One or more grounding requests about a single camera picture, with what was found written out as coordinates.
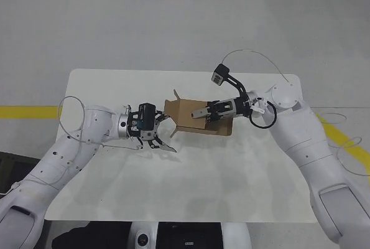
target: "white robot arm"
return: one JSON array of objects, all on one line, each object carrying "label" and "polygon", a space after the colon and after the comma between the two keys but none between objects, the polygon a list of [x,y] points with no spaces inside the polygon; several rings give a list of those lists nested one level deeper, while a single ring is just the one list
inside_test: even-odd
[{"label": "white robot arm", "polygon": [[132,137],[141,146],[146,141],[152,149],[176,152],[158,137],[157,128],[168,116],[156,111],[154,105],[139,105],[136,112],[131,112],[129,106],[126,113],[116,115],[113,123],[114,114],[102,106],[89,106],[82,129],[59,138],[34,169],[0,199],[0,248],[34,247],[50,203],[88,164],[103,142]]},{"label": "white robot arm", "polygon": [[[370,248],[370,193],[361,192],[332,155],[316,114],[299,99],[291,83],[274,85],[267,92],[245,91],[241,82],[220,64],[212,81],[235,86],[240,97],[208,102],[192,113],[207,121],[245,116],[259,128],[269,128],[279,147],[301,170],[310,190],[310,204],[328,238],[343,249]],[[267,126],[252,119],[262,116]]]}]

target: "black cable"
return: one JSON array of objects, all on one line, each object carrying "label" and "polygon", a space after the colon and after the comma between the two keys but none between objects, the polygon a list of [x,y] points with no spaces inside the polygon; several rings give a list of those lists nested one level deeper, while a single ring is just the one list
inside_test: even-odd
[{"label": "black cable", "polygon": [[273,119],[273,122],[268,125],[268,126],[259,126],[258,124],[255,124],[252,120],[252,111],[253,109],[250,110],[250,114],[249,114],[249,120],[251,122],[251,124],[259,129],[269,129],[270,127],[272,127],[275,123],[276,123],[276,120],[277,120],[277,110],[276,110],[276,107],[274,107],[274,105],[267,101],[267,104],[270,105],[272,108],[273,108],[273,112],[274,112],[274,119]]}]

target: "gray floor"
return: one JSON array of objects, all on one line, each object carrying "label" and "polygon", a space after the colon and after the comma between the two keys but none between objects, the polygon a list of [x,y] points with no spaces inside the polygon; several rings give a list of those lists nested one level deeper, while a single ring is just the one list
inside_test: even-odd
[{"label": "gray floor", "polygon": [[[370,107],[370,0],[0,0],[0,105],[57,105],[75,68],[212,71],[238,48],[298,75],[311,106]],[[227,64],[275,72],[248,54]],[[0,150],[40,158],[56,132],[0,120]],[[336,248],[314,224],[250,232],[254,248]]]}]

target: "yellow tape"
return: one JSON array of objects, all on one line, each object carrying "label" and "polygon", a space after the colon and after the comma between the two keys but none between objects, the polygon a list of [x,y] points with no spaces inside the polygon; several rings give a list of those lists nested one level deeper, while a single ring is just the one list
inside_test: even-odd
[{"label": "yellow tape", "polygon": [[[333,140],[337,145],[341,146],[350,140],[350,138],[347,137],[347,135],[343,134],[339,129],[335,128],[335,126],[333,126],[332,124],[324,124],[324,123],[327,123],[327,120],[321,117],[319,117],[319,119],[323,123],[323,127],[326,132],[326,135],[331,140]],[[351,146],[353,144],[354,142],[351,141],[351,142],[348,142],[346,146]],[[350,148],[344,148],[344,150],[347,153],[349,153],[352,157],[354,157],[357,161],[359,161],[366,169],[366,174],[370,175],[370,153],[368,153],[361,146],[358,146],[358,145],[354,147],[350,147]]]},{"label": "yellow tape", "polygon": [[57,118],[57,106],[0,106],[0,118]]}]

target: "cardboard box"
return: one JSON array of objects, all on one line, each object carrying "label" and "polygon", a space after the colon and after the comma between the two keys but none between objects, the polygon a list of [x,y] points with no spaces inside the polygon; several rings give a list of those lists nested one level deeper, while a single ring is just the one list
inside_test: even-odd
[{"label": "cardboard box", "polygon": [[177,100],[166,100],[164,105],[164,113],[168,114],[177,125],[170,136],[171,138],[177,131],[218,136],[230,136],[232,134],[232,118],[226,118],[212,123],[207,123],[206,118],[193,119],[192,112],[204,108],[207,102],[184,100],[179,97],[175,89],[173,90],[173,94],[177,97]]}]

